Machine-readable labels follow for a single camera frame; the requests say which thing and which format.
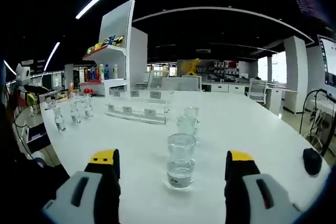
yellow sculpture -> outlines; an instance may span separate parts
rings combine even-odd
[[[194,59],[194,60],[188,60],[188,61],[184,61],[182,64],[182,70],[184,72],[187,72],[187,76],[196,76],[197,74],[195,73],[195,69],[198,63],[200,63],[200,59]]]

computer screen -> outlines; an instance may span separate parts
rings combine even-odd
[[[336,42],[318,36],[324,62],[325,83],[336,87]]]

black computer mouse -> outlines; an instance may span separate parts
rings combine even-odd
[[[313,148],[303,150],[303,163],[309,175],[316,175],[322,166],[322,157]]]

white cabinet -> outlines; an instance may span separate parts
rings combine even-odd
[[[211,92],[229,92],[229,85],[227,84],[213,84],[211,85]]]
[[[240,85],[228,85],[228,86],[229,86],[229,93],[245,94],[245,86]]]

clear drinking glass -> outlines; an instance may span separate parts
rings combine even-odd
[[[196,136],[197,128],[197,119],[184,115],[177,118],[177,132]]]
[[[79,111],[77,108],[77,102],[76,101],[72,101],[70,104],[70,115],[71,115],[71,119],[74,123],[80,123],[80,115],[79,115]]]
[[[199,108],[198,107],[186,107],[184,109],[184,115],[185,116],[189,116],[191,118],[197,119],[198,117],[198,112],[199,112]]]
[[[177,133],[168,137],[167,176],[169,184],[174,189],[190,188],[195,167],[195,143],[194,135]]]

